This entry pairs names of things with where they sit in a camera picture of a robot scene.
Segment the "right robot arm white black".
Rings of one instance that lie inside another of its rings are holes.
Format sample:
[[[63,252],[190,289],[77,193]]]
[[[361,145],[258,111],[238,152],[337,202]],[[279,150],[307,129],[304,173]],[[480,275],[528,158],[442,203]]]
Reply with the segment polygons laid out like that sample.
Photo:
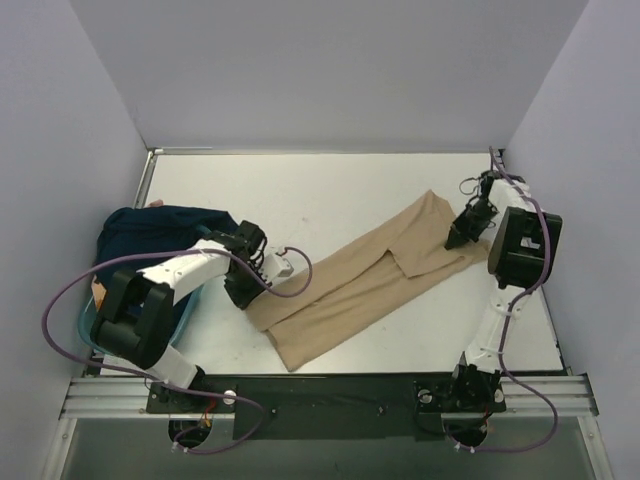
[[[499,401],[508,329],[529,297],[549,278],[563,228],[561,216],[536,207],[516,175],[483,172],[475,193],[451,224],[447,250],[477,243],[495,228],[487,259],[494,287],[475,337],[461,355],[446,396],[458,409]]]

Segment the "beige t shirt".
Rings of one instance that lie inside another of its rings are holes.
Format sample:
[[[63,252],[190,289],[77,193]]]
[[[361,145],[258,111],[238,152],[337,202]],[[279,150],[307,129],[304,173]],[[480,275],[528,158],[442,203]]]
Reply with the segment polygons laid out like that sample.
[[[295,371],[404,304],[487,259],[485,241],[445,247],[455,214],[427,191],[377,228],[277,286],[247,308],[285,368]]]

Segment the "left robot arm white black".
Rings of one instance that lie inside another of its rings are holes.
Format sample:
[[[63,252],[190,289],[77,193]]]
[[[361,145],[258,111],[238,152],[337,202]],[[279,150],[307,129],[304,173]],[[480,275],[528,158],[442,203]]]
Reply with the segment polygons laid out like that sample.
[[[171,384],[170,400],[184,412],[199,409],[206,388],[198,367],[171,345],[175,306],[206,282],[222,277],[233,304],[246,309],[267,286],[293,272],[266,236],[244,221],[231,234],[213,231],[198,240],[194,255],[174,256],[139,270],[120,269],[108,285],[90,331],[92,342],[112,356]]]

